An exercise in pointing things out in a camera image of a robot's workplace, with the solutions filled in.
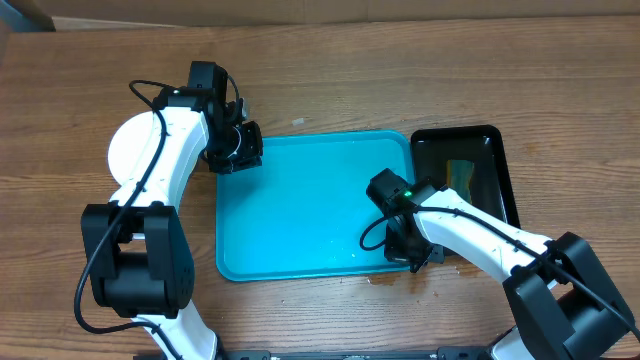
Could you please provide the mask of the yellow green sponge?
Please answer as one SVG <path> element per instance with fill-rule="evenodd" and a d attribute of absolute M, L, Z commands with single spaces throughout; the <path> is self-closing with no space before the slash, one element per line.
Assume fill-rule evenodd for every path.
<path fill-rule="evenodd" d="M 468 160 L 450 159 L 446 162 L 446 184 L 466 202 L 472 202 L 471 181 L 474 163 Z"/>

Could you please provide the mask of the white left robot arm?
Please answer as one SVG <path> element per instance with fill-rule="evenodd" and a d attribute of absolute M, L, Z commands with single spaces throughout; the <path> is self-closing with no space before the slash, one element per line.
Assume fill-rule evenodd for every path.
<path fill-rule="evenodd" d="M 192 300 L 195 264 L 179 209 L 198 160 L 221 175 L 260 165 L 260 129 L 244 98 L 216 90 L 166 87 L 148 106 L 111 139 L 118 190 L 81 215 L 86 265 L 74 316 L 93 334 L 142 328 L 165 359 L 223 359 Z"/>

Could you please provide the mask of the white plate with blue rim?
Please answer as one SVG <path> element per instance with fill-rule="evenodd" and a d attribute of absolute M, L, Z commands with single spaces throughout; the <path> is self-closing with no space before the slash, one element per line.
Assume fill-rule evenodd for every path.
<path fill-rule="evenodd" d="M 116 131 L 108 149 L 109 170 L 119 185 L 139 179 L 160 140 L 160 122 L 151 111 L 127 120 Z"/>

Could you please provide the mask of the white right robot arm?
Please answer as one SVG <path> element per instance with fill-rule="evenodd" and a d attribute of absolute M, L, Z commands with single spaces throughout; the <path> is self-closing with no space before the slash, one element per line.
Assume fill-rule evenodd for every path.
<path fill-rule="evenodd" d="M 553 240 L 504 223 L 454 190 L 394 185 L 376 199 L 390 262 L 417 272 L 447 248 L 503 288 L 515 325 L 487 359 L 599 359 L 627 334 L 632 311 L 586 240 Z"/>

